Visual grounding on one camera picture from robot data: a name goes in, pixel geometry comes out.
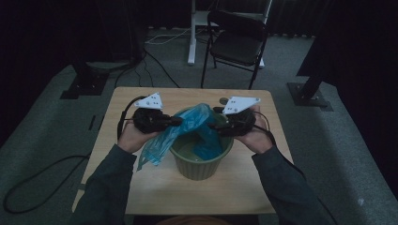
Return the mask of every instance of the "hand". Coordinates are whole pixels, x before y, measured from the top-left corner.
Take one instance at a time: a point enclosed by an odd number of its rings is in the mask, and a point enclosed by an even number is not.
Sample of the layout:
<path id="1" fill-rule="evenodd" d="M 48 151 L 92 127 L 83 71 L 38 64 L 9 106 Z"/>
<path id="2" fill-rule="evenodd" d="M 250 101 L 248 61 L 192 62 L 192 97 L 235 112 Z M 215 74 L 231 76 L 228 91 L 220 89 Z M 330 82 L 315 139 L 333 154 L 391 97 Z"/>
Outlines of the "hand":
<path id="1" fill-rule="evenodd" d="M 261 114 L 259 114 L 260 106 L 254 105 L 251 106 L 250 109 L 254 112 L 258 112 L 254 114 L 255 125 L 267 129 L 266 121 L 263 119 L 263 117 L 261 117 Z M 267 136 L 267 134 L 264 131 L 255 127 L 249 133 L 245 134 L 244 136 L 236 136 L 235 139 L 244 143 L 250 150 L 252 150 L 256 154 L 263 154 L 272 147 L 272 141 Z"/>
<path id="2" fill-rule="evenodd" d="M 128 153 L 135 153 L 151 138 L 156 137 L 159 132 L 144 134 L 135 127 L 134 122 L 127 120 L 117 145 Z"/>

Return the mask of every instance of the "person's right hand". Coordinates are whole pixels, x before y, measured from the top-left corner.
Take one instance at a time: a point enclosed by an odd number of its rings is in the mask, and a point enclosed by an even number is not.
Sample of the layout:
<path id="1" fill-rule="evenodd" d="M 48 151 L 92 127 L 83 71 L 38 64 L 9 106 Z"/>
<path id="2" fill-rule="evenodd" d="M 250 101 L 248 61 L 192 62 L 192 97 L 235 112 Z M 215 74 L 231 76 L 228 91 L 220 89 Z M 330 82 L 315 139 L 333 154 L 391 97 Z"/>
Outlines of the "person's right hand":
<path id="1" fill-rule="evenodd" d="M 254 111 L 255 124 L 261 128 L 267 129 L 266 121 L 263 119 L 263 117 L 261 117 L 261 114 L 259 114 L 260 106 L 254 105 L 251 106 L 250 109 Z M 244 136 L 236 136 L 235 139 L 244 143 L 250 150 L 252 150 L 256 154 L 263 154 L 272 147 L 272 141 L 267 136 L 267 134 L 264 131 L 255 127 L 249 133 L 245 134 Z"/>

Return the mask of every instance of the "white cable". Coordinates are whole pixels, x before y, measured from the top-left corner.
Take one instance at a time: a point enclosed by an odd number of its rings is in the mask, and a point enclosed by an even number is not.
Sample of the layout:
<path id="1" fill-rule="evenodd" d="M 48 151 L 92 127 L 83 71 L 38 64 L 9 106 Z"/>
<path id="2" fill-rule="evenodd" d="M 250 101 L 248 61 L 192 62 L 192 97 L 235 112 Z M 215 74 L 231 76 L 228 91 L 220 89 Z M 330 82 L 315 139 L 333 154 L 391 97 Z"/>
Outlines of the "white cable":
<path id="1" fill-rule="evenodd" d="M 207 11 L 209 11 L 209 10 L 211 9 L 211 7 L 213 6 L 213 4 L 214 4 L 214 1 L 213 1 L 213 2 L 211 3 L 211 5 L 208 7 Z M 190 30 L 191 30 L 191 28 L 185 30 L 184 32 L 182 32 L 182 33 L 179 34 L 179 35 L 158 35 L 158 36 L 155 36 L 155 37 L 153 37 L 153 38 L 147 40 L 147 41 L 145 42 L 145 44 L 153 44 L 153 45 L 162 45 L 162 44 L 166 44 L 166 43 L 170 42 L 171 40 L 176 39 L 176 38 L 178 38 L 178 37 L 184 35 L 185 33 L 187 33 L 187 32 L 190 31 Z M 206 30 L 206 29 L 203 28 L 202 30 L 198 31 L 198 32 L 196 33 L 196 35 L 200 34 L 200 33 L 203 32 L 204 30 Z M 156 38 L 160 38 L 160 37 L 172 37 L 172 38 L 170 38 L 170 39 L 168 39 L 168 40 L 166 40 L 166 41 L 163 41 L 163 42 L 159 42 L 159 43 L 153 43 L 153 42 L 151 42 L 152 40 L 154 40 L 154 39 L 156 39 Z"/>
<path id="2" fill-rule="evenodd" d="M 178 37 L 184 35 L 185 33 L 187 33 L 187 32 L 190 31 L 190 30 L 191 30 L 191 29 L 187 29 L 187 30 L 185 30 L 184 32 L 182 32 L 182 33 L 179 34 L 179 35 L 158 35 L 158 36 L 156 36 L 156 37 L 154 37 L 154 38 L 152 38 L 152 39 L 146 41 L 145 44 L 157 44 L 157 45 L 165 44 L 165 43 L 167 43 L 167 42 L 169 42 L 169 41 L 171 41 L 171 40 L 173 40 L 173 39 L 175 39 L 175 38 L 178 38 Z M 160 43 L 153 43 L 153 42 L 151 42 L 152 40 L 154 40 L 154 39 L 156 39 L 156 38 L 159 38 L 159 37 L 172 37 L 172 38 L 170 38 L 170 39 L 168 39 L 168 40 L 166 40 L 166 41 L 160 42 Z"/>

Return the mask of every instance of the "gray sleeve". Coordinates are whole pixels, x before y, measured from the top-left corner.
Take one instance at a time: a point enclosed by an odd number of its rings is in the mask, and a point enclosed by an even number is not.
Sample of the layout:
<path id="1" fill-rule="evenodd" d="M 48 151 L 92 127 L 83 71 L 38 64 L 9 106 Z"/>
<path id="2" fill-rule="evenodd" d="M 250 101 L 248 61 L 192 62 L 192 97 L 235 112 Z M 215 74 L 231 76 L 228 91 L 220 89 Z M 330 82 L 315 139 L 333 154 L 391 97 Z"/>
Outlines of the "gray sleeve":
<path id="1" fill-rule="evenodd" d="M 253 162 L 280 224 L 329 224 L 313 190 L 276 146 L 254 155 Z"/>
<path id="2" fill-rule="evenodd" d="M 136 158 L 114 145 L 88 178 L 69 224 L 124 224 Z"/>

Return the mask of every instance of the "person's left hand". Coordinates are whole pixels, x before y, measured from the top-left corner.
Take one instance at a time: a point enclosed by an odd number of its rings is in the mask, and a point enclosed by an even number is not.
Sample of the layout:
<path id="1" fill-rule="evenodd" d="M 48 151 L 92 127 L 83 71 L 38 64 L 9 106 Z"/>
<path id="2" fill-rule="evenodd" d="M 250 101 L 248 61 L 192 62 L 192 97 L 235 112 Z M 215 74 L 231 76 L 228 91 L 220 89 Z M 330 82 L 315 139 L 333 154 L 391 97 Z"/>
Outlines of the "person's left hand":
<path id="1" fill-rule="evenodd" d="M 135 153 L 151 138 L 156 137 L 159 132 L 144 134 L 135 127 L 132 120 L 127 120 L 117 145 L 128 153 Z"/>

